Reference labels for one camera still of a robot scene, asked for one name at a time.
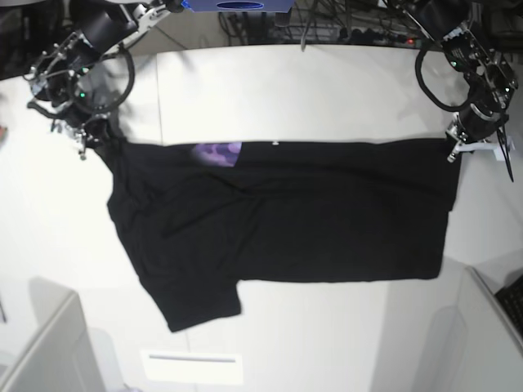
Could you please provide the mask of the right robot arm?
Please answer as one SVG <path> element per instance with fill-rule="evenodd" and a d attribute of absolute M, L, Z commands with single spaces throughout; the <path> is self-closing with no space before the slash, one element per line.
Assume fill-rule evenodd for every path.
<path fill-rule="evenodd" d="M 127 100 L 136 81 L 130 48 L 165 17 L 185 10 L 182 1 L 104 2 L 89 18 L 79 21 L 64 40 L 43 51 L 24 79 L 32 99 L 27 108 L 51 119 L 78 144 L 78 154 L 96 149 L 114 138 L 110 116 Z M 114 100 L 101 103 L 81 87 L 97 65 L 121 58 L 127 67 L 127 85 Z"/>

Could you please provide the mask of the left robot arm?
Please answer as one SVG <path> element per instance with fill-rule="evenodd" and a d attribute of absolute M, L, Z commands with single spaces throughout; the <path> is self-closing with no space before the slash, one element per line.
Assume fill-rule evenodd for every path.
<path fill-rule="evenodd" d="M 420 89 L 438 108 L 453 115 L 445 131 L 454 143 L 447 160 L 453 163 L 462 153 L 491 149 L 510 163 L 507 109 L 519 83 L 503 53 L 494 48 L 472 16 L 471 3 L 395 1 L 394 8 L 404 12 L 425 36 L 414 66 Z M 433 47 L 441 49 L 469 86 L 466 100 L 459 105 L 443 103 L 425 83 L 422 63 Z"/>

